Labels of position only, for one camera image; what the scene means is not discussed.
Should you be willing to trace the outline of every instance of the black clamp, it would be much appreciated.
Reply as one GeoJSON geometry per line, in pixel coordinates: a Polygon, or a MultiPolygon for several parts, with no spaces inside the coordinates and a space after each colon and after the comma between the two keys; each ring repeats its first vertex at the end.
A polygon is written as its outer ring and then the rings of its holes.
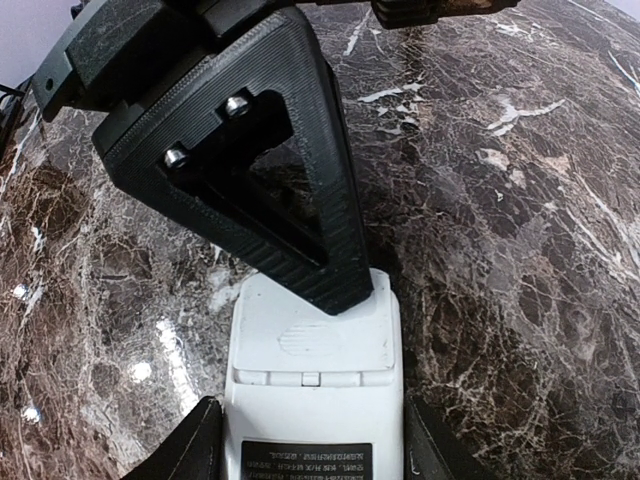
{"type": "Polygon", "coordinates": [[[338,86],[281,0],[94,0],[34,78],[43,116],[110,112],[93,141],[118,188],[330,314],[372,284],[338,86]],[[293,137],[316,218],[248,171],[293,137]]]}

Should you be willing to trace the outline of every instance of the screw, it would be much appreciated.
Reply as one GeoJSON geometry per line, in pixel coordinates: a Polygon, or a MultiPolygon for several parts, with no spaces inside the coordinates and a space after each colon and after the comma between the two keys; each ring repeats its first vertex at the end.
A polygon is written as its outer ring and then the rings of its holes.
{"type": "Polygon", "coordinates": [[[172,170],[184,167],[189,155],[182,148],[170,148],[164,154],[164,164],[172,170]]]}
{"type": "Polygon", "coordinates": [[[250,108],[251,105],[249,104],[249,101],[240,95],[229,97],[227,104],[225,105],[225,110],[227,115],[229,115],[229,118],[241,117],[247,113],[250,108]]]}

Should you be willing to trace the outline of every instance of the label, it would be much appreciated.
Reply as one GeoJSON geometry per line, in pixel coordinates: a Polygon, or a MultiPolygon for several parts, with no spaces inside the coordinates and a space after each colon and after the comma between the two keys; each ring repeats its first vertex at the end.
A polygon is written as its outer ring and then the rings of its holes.
{"type": "Polygon", "coordinates": [[[242,442],[242,480],[373,480],[372,447],[242,442]]]}

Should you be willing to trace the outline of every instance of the black sticker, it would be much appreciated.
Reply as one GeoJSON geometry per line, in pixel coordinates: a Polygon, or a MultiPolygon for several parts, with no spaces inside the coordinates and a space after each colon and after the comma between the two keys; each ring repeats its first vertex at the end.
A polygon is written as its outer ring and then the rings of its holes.
{"type": "Polygon", "coordinates": [[[373,480],[372,447],[242,442],[242,480],[373,480]]]}

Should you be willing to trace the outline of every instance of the white plastic tab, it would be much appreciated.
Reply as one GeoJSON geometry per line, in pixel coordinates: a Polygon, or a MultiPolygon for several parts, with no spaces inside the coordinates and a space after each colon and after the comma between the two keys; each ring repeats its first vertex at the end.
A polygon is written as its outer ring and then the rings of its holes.
{"type": "Polygon", "coordinates": [[[320,386],[320,374],[319,373],[305,373],[302,375],[303,387],[319,387],[320,386]]]}

